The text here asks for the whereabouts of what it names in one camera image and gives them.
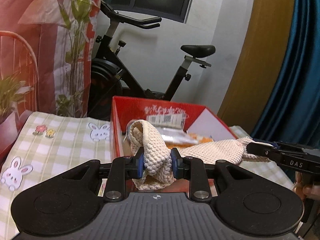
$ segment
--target black saddle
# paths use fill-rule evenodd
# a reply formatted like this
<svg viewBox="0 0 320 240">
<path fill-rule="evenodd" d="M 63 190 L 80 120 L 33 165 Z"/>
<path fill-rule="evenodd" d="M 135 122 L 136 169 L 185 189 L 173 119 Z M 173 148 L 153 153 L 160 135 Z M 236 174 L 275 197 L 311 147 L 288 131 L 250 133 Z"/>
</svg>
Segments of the black saddle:
<svg viewBox="0 0 320 240">
<path fill-rule="evenodd" d="M 190 54 L 192 57 L 208 57 L 216 52 L 216 48 L 213 45 L 183 45 L 181 49 Z"/>
</svg>

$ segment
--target stationary bike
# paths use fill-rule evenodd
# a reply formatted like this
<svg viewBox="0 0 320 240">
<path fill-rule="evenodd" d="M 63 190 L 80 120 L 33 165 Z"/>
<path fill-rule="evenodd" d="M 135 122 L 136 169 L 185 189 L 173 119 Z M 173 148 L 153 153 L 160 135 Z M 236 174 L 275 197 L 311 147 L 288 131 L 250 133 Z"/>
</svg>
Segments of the stationary bike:
<svg viewBox="0 0 320 240">
<path fill-rule="evenodd" d="M 160 17 L 145 20 L 134 19 L 119 14 L 103 1 L 101 2 L 100 10 L 110 18 L 110 26 L 103 38 L 101 36 L 96 38 L 96 42 L 100 43 L 100 46 L 96 57 L 91 63 L 91 86 L 88 102 L 89 117 L 109 121 L 111 101 L 115 95 L 128 95 L 138 98 L 170 101 L 182 80 L 190 80 L 191 75 L 187 74 L 187 71 L 192 62 L 198 63 L 202 68 L 211 67 L 211 64 L 198 58 L 204 58 L 214 54 L 216 51 L 214 46 L 183 45 L 181 46 L 181 50 L 192 57 L 184 57 L 182 65 L 178 68 L 166 92 L 159 93 L 152 92 L 149 89 L 144 90 L 117 56 L 120 49 L 124 47 L 126 43 L 119 41 L 119 47 L 116 51 L 112 51 L 109 45 L 119 23 L 127 23 L 148 30 L 160 27 L 159 22 L 161 22 L 162 19 Z M 124 89 L 121 86 L 120 80 L 128 86 L 128 89 Z"/>
</svg>

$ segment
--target handlebar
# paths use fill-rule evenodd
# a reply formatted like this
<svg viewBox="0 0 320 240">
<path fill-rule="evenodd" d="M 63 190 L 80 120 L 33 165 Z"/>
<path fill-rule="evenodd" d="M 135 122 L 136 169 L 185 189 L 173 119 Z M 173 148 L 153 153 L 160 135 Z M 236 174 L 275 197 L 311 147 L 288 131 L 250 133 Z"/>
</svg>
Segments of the handlebar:
<svg viewBox="0 0 320 240">
<path fill-rule="evenodd" d="M 152 23 L 159 23 L 162 21 L 161 17 L 153 17 L 153 18 L 148 18 L 144 20 L 138 20 L 138 19 L 128 17 L 126 15 L 119 14 L 115 12 L 114 9 L 109 4 L 106 4 L 104 1 L 101 1 L 100 10 L 112 20 L 115 20 L 121 23 L 128 23 L 130 25 L 137 26 L 142 29 L 153 29 L 153 28 L 159 27 L 160 24 L 153 24 L 148 26 L 145 26 L 145 25 L 152 24 Z"/>
</svg>

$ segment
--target beige towel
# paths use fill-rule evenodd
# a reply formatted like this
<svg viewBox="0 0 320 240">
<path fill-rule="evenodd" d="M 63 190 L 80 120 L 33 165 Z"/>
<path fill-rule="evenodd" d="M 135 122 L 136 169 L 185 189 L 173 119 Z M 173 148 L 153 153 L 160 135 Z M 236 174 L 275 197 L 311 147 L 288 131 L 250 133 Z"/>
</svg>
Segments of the beige towel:
<svg viewBox="0 0 320 240">
<path fill-rule="evenodd" d="M 144 166 L 142 179 L 134 179 L 139 190 L 156 190 L 171 185 L 175 178 L 172 174 L 170 149 L 165 145 L 158 130 L 145 120 L 135 121 L 130 128 L 131 151 L 136 154 L 144 147 Z M 204 163 L 215 164 L 216 160 L 226 160 L 239 164 L 242 158 L 268 161 L 267 158 L 248 154 L 246 146 L 253 142 L 250 138 L 230 139 L 208 142 L 180 150 L 180 155 L 193 156 Z"/>
</svg>

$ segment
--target red box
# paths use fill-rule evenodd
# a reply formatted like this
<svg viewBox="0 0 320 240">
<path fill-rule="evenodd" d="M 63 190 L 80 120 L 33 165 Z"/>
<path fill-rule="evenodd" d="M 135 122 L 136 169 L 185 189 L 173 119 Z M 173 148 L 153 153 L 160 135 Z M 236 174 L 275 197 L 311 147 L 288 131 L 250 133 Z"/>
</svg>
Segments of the red box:
<svg viewBox="0 0 320 240">
<path fill-rule="evenodd" d="M 148 115 L 167 114 L 169 112 L 186 114 L 185 131 L 188 130 L 201 136 L 211 137 L 214 141 L 237 138 L 228 126 L 205 106 L 114 96 L 110 124 L 111 160 L 120 156 L 131 155 L 130 152 L 124 153 L 123 147 L 123 133 L 126 132 L 127 124 L 131 120 L 146 120 Z M 161 191 L 187 192 L 188 187 L 188 181 L 180 180 Z"/>
</svg>

